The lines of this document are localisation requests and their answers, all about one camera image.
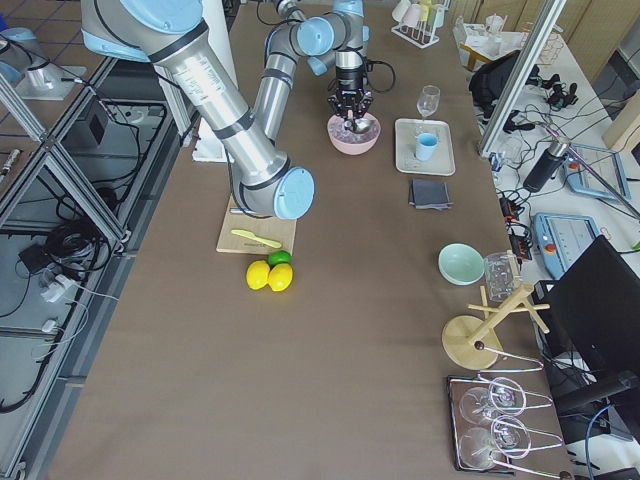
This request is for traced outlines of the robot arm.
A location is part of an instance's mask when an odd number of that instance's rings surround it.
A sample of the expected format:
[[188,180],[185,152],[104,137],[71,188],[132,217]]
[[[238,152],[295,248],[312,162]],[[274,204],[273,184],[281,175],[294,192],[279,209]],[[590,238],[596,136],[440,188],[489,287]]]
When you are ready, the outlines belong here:
[[366,88],[368,28],[361,1],[335,1],[330,12],[307,17],[295,1],[277,1],[283,23],[269,34],[265,68],[254,110],[266,136],[275,140],[299,61],[320,76],[335,69],[335,86],[328,102],[346,130],[357,135],[371,130],[365,118],[372,103]]
[[310,208],[311,173],[292,166],[256,123],[208,42],[199,1],[84,1],[85,46],[98,54],[166,68],[234,163],[237,204],[292,220]]

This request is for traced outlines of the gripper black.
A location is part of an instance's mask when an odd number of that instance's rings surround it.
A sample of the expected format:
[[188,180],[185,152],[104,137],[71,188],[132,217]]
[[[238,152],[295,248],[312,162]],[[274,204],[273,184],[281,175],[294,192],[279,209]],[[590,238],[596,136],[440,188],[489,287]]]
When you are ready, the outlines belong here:
[[357,50],[338,50],[335,72],[335,86],[328,99],[334,115],[346,121],[347,111],[354,111],[355,119],[363,118],[373,101],[371,93],[365,89],[365,57]]

